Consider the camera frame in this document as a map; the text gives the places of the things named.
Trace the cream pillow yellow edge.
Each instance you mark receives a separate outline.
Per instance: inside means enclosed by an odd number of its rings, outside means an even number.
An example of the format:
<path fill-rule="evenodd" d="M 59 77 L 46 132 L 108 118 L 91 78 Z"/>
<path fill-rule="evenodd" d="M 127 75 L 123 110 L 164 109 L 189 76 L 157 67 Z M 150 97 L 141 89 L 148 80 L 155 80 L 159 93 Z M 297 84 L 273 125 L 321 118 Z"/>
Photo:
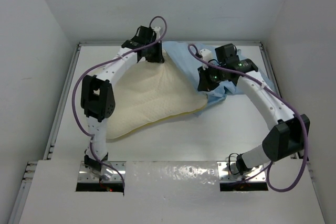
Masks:
<path fill-rule="evenodd" d="M 107 122 L 107 139 L 124 137 L 144 126 L 205 108 L 199 93 L 164 52 L 164 63 L 139 62 L 113 87 L 115 110 Z"/>

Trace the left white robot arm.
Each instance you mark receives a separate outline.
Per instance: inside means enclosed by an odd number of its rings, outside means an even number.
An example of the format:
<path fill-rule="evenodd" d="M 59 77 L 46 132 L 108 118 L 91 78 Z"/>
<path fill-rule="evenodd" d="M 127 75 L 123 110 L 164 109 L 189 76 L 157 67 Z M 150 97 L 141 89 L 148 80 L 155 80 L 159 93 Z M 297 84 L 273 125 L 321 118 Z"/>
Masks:
<path fill-rule="evenodd" d="M 108 158 L 106 147 L 107 122 L 113 114 L 116 101 L 113 87 L 126 71 L 141 59 L 150 63 L 163 63 L 160 36 L 164 29 L 140 26 L 133 38 L 126 40 L 113 58 L 113 62 L 93 76 L 82 80 L 80 105 L 87 119 L 90 142 L 85 151 L 84 164 L 100 172 Z"/>

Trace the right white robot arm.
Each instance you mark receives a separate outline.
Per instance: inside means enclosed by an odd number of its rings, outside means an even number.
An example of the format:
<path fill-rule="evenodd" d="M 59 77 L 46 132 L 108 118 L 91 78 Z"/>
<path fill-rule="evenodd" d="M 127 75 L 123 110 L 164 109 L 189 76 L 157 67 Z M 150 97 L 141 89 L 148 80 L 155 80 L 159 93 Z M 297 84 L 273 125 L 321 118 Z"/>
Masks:
<path fill-rule="evenodd" d="M 296 116 L 293 109 L 273 95 L 258 67 L 250 59 L 240 59 L 233 44 L 196 52 L 202 63 L 198 68 L 198 91 L 210 92 L 221 82 L 230 81 L 257 108 L 270 130 L 263 142 L 254 149 L 239 154 L 231 165 L 234 175 L 245 175 L 267 162 L 276 162 L 304 149 L 310 120 Z"/>

